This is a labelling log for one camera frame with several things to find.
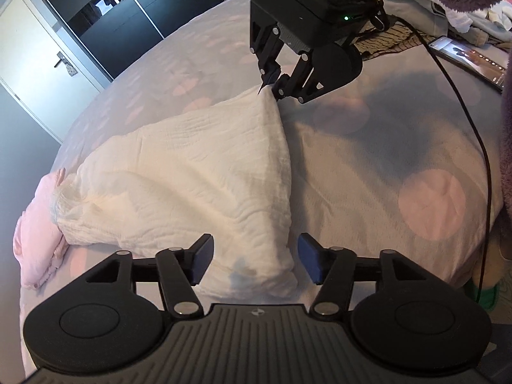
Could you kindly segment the olive striped garment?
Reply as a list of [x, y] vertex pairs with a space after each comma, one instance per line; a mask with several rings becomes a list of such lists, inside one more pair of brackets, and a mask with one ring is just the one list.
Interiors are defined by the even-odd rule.
[[354, 43], [364, 61], [422, 45], [417, 35], [402, 23], [395, 23], [383, 32], [372, 29], [370, 36], [362, 36]]

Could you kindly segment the black sliding wardrobe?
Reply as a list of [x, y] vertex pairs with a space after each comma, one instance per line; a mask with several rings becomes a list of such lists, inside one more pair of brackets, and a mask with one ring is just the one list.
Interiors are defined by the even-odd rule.
[[45, 0], [65, 27], [116, 78], [179, 27], [221, 0]]

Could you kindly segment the white room door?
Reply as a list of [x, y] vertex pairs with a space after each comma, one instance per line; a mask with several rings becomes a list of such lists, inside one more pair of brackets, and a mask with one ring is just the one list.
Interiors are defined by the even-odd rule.
[[102, 91], [30, 0], [1, 7], [1, 84], [58, 142]]

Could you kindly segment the light blue grey garment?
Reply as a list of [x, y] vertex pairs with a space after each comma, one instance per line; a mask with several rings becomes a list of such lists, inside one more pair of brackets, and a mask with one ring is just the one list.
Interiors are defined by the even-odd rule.
[[427, 35], [448, 34], [449, 22], [444, 10], [429, 0], [384, 0], [384, 9], [388, 15], [404, 19]]

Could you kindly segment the pink garment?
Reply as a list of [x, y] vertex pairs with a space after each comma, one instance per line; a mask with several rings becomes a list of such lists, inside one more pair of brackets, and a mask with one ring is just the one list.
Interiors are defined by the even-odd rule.
[[17, 219], [12, 248], [20, 265], [21, 286], [26, 289], [40, 288], [61, 266], [68, 249], [50, 214], [53, 193], [65, 176], [65, 168], [43, 176], [31, 202]]

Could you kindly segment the cream white muslin garment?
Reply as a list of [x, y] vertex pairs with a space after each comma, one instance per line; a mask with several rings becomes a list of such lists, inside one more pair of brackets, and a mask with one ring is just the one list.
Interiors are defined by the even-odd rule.
[[144, 257], [208, 233], [201, 296], [286, 297], [297, 286], [291, 188], [278, 104], [270, 88], [251, 88], [105, 141], [56, 188], [50, 214], [69, 244]]

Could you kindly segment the smartphone on bed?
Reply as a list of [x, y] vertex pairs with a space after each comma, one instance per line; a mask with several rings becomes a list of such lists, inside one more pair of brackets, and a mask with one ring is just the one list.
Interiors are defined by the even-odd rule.
[[439, 37], [429, 44], [434, 53], [478, 77], [501, 93], [507, 70], [478, 50], [448, 37]]

